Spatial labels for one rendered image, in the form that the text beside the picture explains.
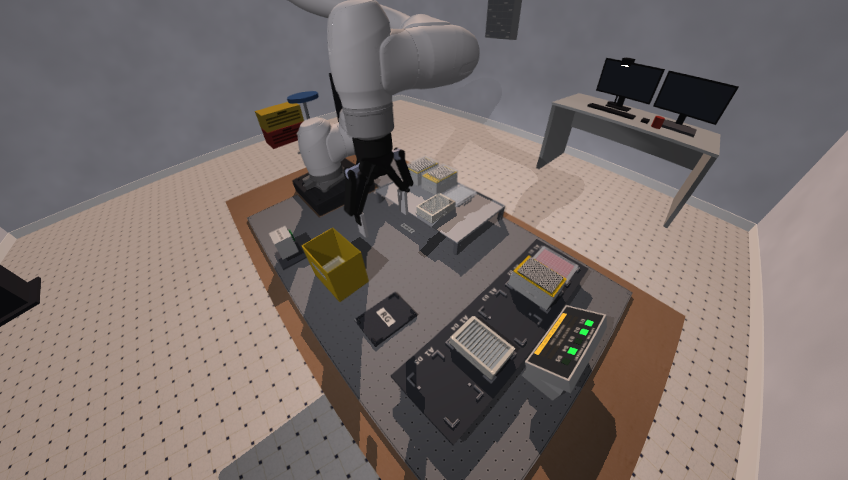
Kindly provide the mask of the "yellow waste bin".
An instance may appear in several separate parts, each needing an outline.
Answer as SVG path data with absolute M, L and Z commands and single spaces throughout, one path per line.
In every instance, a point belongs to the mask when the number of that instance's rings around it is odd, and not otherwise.
M 315 275 L 339 302 L 369 282 L 361 251 L 334 228 L 303 244 L 302 248 Z M 337 256 L 345 262 L 327 273 L 322 266 Z

